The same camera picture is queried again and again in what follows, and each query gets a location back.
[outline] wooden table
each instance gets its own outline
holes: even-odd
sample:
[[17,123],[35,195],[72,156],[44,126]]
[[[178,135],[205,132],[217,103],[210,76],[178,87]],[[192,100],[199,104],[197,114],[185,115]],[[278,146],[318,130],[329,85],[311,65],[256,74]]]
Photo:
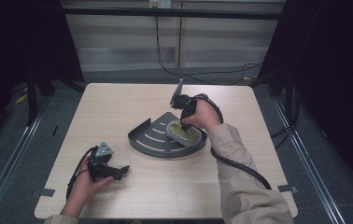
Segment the wooden table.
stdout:
[[[220,218],[219,182],[216,160],[210,144],[185,158],[159,159],[145,155],[129,144],[127,134],[146,119],[165,112],[177,117],[169,102],[176,85],[90,84],[87,86],[64,143],[51,170],[35,216],[59,214],[65,203],[67,183],[80,158],[102,141],[116,150],[108,165],[130,165],[121,181],[105,187],[87,204],[81,217],[87,218]],[[236,127],[261,173],[272,185],[287,180],[275,153],[261,111],[250,87],[185,85],[182,93],[206,93],[221,109],[225,122]],[[282,193],[296,216],[290,192]]]

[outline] sleeve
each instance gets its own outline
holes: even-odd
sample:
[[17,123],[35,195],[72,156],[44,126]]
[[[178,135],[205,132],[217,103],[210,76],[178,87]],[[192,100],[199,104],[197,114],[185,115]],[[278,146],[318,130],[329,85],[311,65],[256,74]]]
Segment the sleeve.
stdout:
[[54,215],[46,218],[44,224],[78,224],[78,219],[63,215]]
[[[220,124],[208,131],[212,148],[222,157],[257,170],[233,126]],[[220,208],[229,223],[293,223],[287,201],[281,193],[265,189],[253,176],[217,161]]]

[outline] right hand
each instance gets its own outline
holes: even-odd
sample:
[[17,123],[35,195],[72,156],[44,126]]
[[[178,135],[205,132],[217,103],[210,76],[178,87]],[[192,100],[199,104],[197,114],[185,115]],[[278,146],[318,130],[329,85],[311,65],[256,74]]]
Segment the right hand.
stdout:
[[183,119],[182,123],[192,124],[208,132],[211,128],[220,125],[220,120],[217,111],[215,111],[211,104],[204,100],[198,100],[196,112],[192,116]]

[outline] person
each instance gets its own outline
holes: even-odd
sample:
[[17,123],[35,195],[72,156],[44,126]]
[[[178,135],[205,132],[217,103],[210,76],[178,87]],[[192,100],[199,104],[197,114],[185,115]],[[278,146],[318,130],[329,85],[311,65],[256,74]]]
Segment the person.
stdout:
[[[257,170],[237,129],[227,123],[220,123],[217,112],[206,101],[198,100],[195,114],[183,119],[182,122],[205,129],[212,148],[220,156]],[[81,170],[87,169],[86,162],[87,159],[83,162]],[[255,177],[222,161],[217,161],[217,166],[220,209],[226,224],[293,223],[287,201],[280,192],[265,189]],[[111,181],[112,178],[109,177],[98,183],[92,183],[89,172],[83,172],[78,176],[60,215],[48,217],[45,223],[78,223],[78,216],[84,205]]]

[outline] hand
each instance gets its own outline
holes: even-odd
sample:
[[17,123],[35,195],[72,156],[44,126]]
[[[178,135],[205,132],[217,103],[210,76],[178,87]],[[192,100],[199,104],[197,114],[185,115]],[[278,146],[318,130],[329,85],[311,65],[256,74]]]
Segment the hand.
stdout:
[[80,165],[79,172],[81,173],[75,181],[68,201],[60,213],[61,215],[78,218],[84,205],[91,201],[100,189],[113,180],[113,177],[110,176],[97,183],[93,183],[90,173],[87,170],[87,161],[89,158],[90,157],[86,157]]
[[197,128],[205,129],[207,132],[214,126],[220,124],[217,111],[211,104],[204,100],[198,100],[196,105],[196,112],[182,120],[184,124],[192,124]]

